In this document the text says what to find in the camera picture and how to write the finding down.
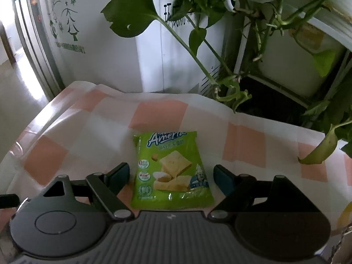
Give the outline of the white printed cardboard box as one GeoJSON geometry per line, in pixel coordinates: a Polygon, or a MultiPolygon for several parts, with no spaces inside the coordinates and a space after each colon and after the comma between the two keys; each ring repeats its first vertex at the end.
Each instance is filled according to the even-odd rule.
{"type": "Polygon", "coordinates": [[[350,264],[351,253],[351,225],[349,225],[342,231],[337,244],[332,246],[328,263],[350,264]]]}

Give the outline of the yellow snack packet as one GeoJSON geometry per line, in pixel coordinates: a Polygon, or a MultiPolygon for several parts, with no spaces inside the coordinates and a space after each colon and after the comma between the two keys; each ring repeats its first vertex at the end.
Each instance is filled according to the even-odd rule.
{"type": "Polygon", "coordinates": [[[337,220],[337,228],[345,228],[351,223],[352,202],[348,203],[337,220]]]}

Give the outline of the green cracker bag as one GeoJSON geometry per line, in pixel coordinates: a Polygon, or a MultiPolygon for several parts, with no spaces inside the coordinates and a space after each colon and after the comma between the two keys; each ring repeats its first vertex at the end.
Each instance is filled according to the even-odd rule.
{"type": "Polygon", "coordinates": [[[197,132],[134,136],[137,169],[131,206],[138,210],[205,208],[214,203],[197,132]]]}

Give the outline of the white refrigerator with tree print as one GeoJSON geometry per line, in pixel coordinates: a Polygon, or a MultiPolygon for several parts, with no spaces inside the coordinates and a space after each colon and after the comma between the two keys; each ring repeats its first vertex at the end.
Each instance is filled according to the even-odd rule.
{"type": "Polygon", "coordinates": [[[216,76],[224,54],[226,21],[208,28],[195,59],[179,44],[189,18],[154,21],[135,38],[117,36],[103,16],[110,0],[12,0],[16,26],[40,81],[59,90],[74,81],[123,92],[208,94],[205,73],[216,76]]]}

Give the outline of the green pothos plant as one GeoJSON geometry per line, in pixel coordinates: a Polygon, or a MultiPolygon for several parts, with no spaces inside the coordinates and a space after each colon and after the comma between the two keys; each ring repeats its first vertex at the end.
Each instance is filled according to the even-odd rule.
{"type": "MultiPolygon", "coordinates": [[[[152,22],[159,22],[198,64],[199,69],[211,84],[214,98],[236,110],[251,96],[247,91],[240,89],[240,83],[237,85],[236,81],[227,79],[231,75],[219,61],[222,60],[227,65],[223,57],[217,57],[225,71],[225,74],[220,76],[219,79],[213,78],[204,64],[200,62],[198,49],[201,45],[207,44],[206,29],[200,27],[198,20],[193,20],[191,21],[192,31],[189,38],[183,40],[171,26],[173,22],[189,19],[192,14],[195,14],[198,19],[207,18],[208,26],[213,26],[223,18],[227,11],[225,0],[174,0],[172,13],[162,18],[157,13],[153,0],[110,0],[102,9],[102,15],[109,23],[110,29],[122,38],[135,38],[142,34],[152,22]]],[[[253,59],[259,54],[256,31],[260,32],[261,39],[263,39],[264,29],[267,27],[266,24],[271,22],[269,19],[273,14],[270,18],[266,18],[262,12],[261,4],[247,2],[246,0],[240,0],[240,5],[232,8],[230,12],[234,15],[241,15],[245,19],[240,31],[242,37],[247,37],[247,45],[239,72],[240,74],[250,72],[254,75],[259,68],[259,62],[262,60],[252,65],[253,59]]]]}

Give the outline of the pink checkered tablecloth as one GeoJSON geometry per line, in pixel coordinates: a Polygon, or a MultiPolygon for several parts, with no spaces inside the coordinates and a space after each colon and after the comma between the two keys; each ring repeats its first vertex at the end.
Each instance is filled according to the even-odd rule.
{"type": "Polygon", "coordinates": [[[320,132],[234,113],[197,94],[123,93],[74,82],[27,126],[1,163],[1,193],[37,195],[55,176],[82,179],[119,163],[137,167],[134,135],[196,131],[207,177],[221,164],[259,180],[290,179],[329,219],[332,243],[344,228],[337,220],[351,202],[351,159],[336,150],[320,165],[302,165],[324,137],[320,132]]]}

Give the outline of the white metal plant rack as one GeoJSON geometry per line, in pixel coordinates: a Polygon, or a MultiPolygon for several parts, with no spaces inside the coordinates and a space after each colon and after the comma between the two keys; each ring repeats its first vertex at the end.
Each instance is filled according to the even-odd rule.
{"type": "MultiPolygon", "coordinates": [[[[261,39],[261,35],[259,31],[256,31],[256,39],[257,39],[257,46],[259,54],[253,59],[252,65],[257,64],[263,57],[264,51],[266,50],[267,42],[269,39],[270,34],[272,34],[275,30],[279,30],[283,36],[283,32],[289,29],[296,29],[296,32],[299,31],[303,24],[309,24],[311,26],[316,27],[318,30],[322,31],[324,34],[327,34],[334,40],[337,40],[341,45],[343,45],[346,49],[351,52],[351,20],[346,17],[343,17],[343,13],[339,12],[331,6],[331,4],[327,4],[326,1],[332,0],[312,0],[311,2],[303,5],[301,8],[294,8],[289,3],[284,3],[284,0],[246,0],[258,3],[261,5],[270,4],[273,8],[273,16],[269,19],[271,22],[266,24],[266,28],[264,29],[264,36],[261,39]],[[284,7],[290,10],[292,13],[287,17],[283,18],[282,12],[284,7]],[[324,10],[324,15],[326,16],[319,16],[318,18],[315,16],[320,10],[326,8],[324,10]],[[329,14],[331,11],[334,10],[337,14],[329,14]]],[[[245,49],[247,45],[248,37],[243,36],[239,53],[237,55],[237,60],[235,64],[234,71],[230,71],[227,65],[222,61],[219,60],[223,67],[226,69],[231,77],[228,77],[230,81],[236,81],[237,85],[240,82],[239,77],[248,76],[255,81],[259,81],[264,85],[269,86],[271,89],[280,92],[284,96],[289,97],[290,99],[294,100],[296,103],[300,104],[301,106],[308,108],[307,101],[303,100],[303,97],[299,97],[296,93],[290,93],[289,89],[283,89],[279,85],[275,85],[274,81],[269,79],[264,79],[258,75],[250,74],[250,72],[245,71],[243,74],[240,74],[239,70],[242,65],[243,57],[245,54],[245,49]]]]}

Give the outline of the lower white plant pot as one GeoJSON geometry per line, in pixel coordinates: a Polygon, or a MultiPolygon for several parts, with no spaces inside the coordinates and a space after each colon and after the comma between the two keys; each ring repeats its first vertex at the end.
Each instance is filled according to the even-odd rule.
{"type": "Polygon", "coordinates": [[[311,53],[333,50],[334,66],[345,50],[337,40],[308,23],[301,26],[297,40],[290,29],[281,35],[279,32],[269,37],[266,51],[259,64],[261,73],[274,82],[308,98],[318,90],[326,77],[322,77],[314,66],[311,53]]]}

